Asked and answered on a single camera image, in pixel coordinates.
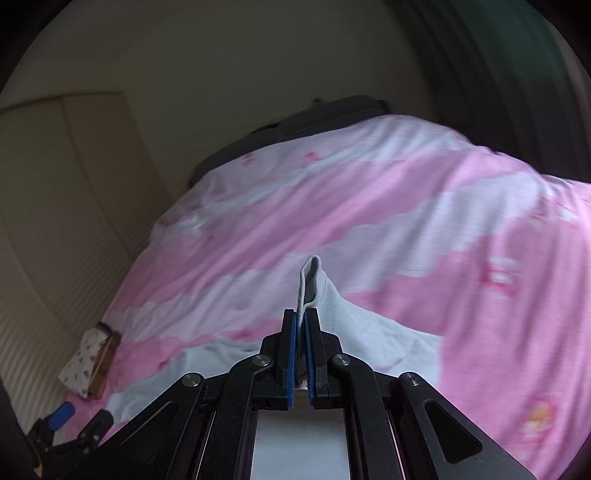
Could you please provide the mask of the brown patterned folded cloth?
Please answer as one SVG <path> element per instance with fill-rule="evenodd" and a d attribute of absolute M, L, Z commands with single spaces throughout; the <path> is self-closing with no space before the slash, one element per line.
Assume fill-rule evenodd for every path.
<path fill-rule="evenodd" d="M 93 364 L 92 376 L 88 385 L 88 398 L 100 399 L 102 397 L 106 388 L 111 364 L 120 342 L 121 334 L 118 331 L 114 331 L 100 347 Z"/>

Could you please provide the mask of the dark headboard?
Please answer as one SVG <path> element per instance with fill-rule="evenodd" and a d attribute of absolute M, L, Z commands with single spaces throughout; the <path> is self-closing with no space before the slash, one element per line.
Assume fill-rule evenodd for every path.
<path fill-rule="evenodd" d="M 267 146 L 339 130 L 356 123 L 392 113 L 390 105 L 367 95 L 322 101 L 317 98 L 308 109 L 253 130 L 200 161 L 191 172 L 188 188 L 222 165 Z"/>

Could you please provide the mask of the dark green curtain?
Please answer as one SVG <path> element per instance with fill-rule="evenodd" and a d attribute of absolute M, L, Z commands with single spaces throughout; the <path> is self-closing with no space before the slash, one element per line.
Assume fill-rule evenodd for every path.
<path fill-rule="evenodd" d="M 538 172 L 590 179 L 590 72 L 526 1 L 393 1 L 436 118 Z"/>

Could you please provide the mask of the pink floral bed sheet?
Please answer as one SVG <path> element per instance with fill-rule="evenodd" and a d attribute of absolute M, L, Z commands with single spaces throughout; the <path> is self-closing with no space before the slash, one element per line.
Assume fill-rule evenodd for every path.
<path fill-rule="evenodd" d="M 345 300 L 436 335 L 434 385 L 540 479 L 590 433 L 590 187 L 452 129 L 385 116 L 266 147 L 204 176 L 155 223 L 104 322 L 221 278 L 311 258 Z"/>

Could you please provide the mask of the white patterned folded cloth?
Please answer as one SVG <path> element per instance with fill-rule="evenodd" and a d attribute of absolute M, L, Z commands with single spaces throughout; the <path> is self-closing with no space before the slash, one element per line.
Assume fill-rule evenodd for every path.
<path fill-rule="evenodd" d="M 101 325 L 94 326 L 82 334 L 76 353 L 58 374 L 59 382 L 68 391 L 82 398 L 89 396 L 100 352 L 110 336 L 111 330 Z"/>

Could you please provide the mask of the light blue small garment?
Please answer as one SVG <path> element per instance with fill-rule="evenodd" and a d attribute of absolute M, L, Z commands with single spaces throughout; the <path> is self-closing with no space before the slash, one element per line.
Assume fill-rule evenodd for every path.
<path fill-rule="evenodd" d="M 320 259 L 290 261 L 276 272 L 245 279 L 221 278 L 200 294 L 181 293 L 123 312 L 111 310 L 121 330 L 108 410 L 117 424 L 134 417 L 187 372 L 221 374 L 259 351 L 263 337 L 280 329 L 284 309 L 315 307 L 322 329 L 342 349 L 374 370 L 399 375 L 415 371 L 430 381 L 440 373 L 440 337 L 400 325 L 339 295 L 339 282 Z M 347 479 L 342 412 L 315 411 L 304 394 L 294 409 L 259 415 L 252 464 L 254 479 Z"/>

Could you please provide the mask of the cream wardrobe doors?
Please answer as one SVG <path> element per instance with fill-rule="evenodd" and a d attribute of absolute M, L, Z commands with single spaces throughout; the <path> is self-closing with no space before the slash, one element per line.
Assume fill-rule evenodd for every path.
<path fill-rule="evenodd" d="M 29 429 L 171 205 L 125 99 L 68 95 L 1 113 L 1 379 Z"/>

